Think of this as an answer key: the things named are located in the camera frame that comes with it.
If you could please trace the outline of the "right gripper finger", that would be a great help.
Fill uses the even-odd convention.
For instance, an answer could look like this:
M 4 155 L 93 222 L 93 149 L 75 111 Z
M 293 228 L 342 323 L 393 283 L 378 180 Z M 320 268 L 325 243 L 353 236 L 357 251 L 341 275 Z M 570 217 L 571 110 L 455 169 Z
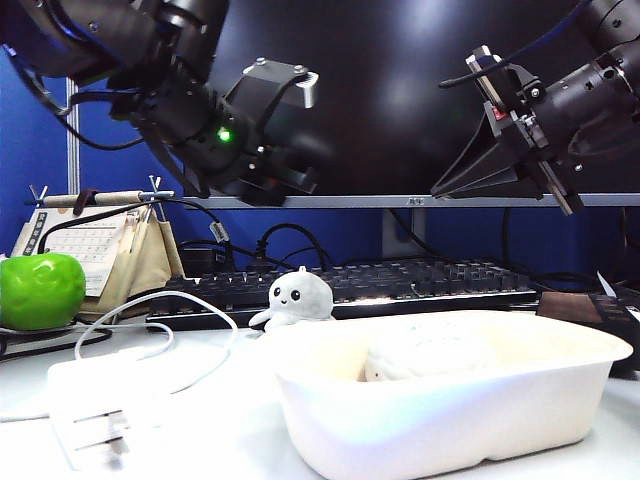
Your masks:
M 532 198 L 540 199 L 546 190 L 531 178 L 519 178 L 516 171 L 506 169 L 492 175 L 456 172 L 439 180 L 431 189 L 435 198 Z
M 518 179 L 520 133 L 513 119 L 494 107 L 484 116 L 462 153 L 438 180 L 439 187 L 491 187 Z

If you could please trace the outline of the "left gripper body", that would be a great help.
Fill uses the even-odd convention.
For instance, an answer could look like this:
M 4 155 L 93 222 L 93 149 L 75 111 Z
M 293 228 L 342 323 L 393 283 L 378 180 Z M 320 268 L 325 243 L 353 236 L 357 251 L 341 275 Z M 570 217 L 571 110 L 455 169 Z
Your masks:
M 230 194 L 240 194 L 242 182 L 261 184 L 268 180 L 278 182 L 285 194 L 297 191 L 287 184 L 287 173 L 314 168 L 301 149 L 268 143 L 255 123 L 243 115 L 216 118 L 203 138 L 203 152 L 199 177 Z

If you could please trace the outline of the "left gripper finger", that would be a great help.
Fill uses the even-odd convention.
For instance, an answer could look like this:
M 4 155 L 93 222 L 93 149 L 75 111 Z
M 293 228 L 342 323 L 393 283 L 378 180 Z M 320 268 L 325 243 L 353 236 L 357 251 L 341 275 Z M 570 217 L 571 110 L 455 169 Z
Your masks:
M 280 207 L 286 200 L 286 194 L 278 182 L 268 180 L 266 183 L 241 183 L 240 199 L 256 207 Z
M 318 185 L 318 172 L 314 168 L 304 171 L 291 169 L 287 173 L 287 184 L 299 192 L 313 194 Z

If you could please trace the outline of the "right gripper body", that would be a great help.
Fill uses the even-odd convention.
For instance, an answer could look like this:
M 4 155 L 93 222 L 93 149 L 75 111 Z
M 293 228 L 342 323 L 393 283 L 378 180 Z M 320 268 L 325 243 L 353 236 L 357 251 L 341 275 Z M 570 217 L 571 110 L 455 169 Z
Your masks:
M 583 207 L 571 171 L 587 159 L 619 148 L 634 127 L 639 83 L 626 62 L 599 58 L 545 87 L 524 67 L 509 66 L 520 104 L 511 116 L 520 136 L 510 147 L 516 160 L 509 179 L 516 197 L 552 195 L 566 214 Z

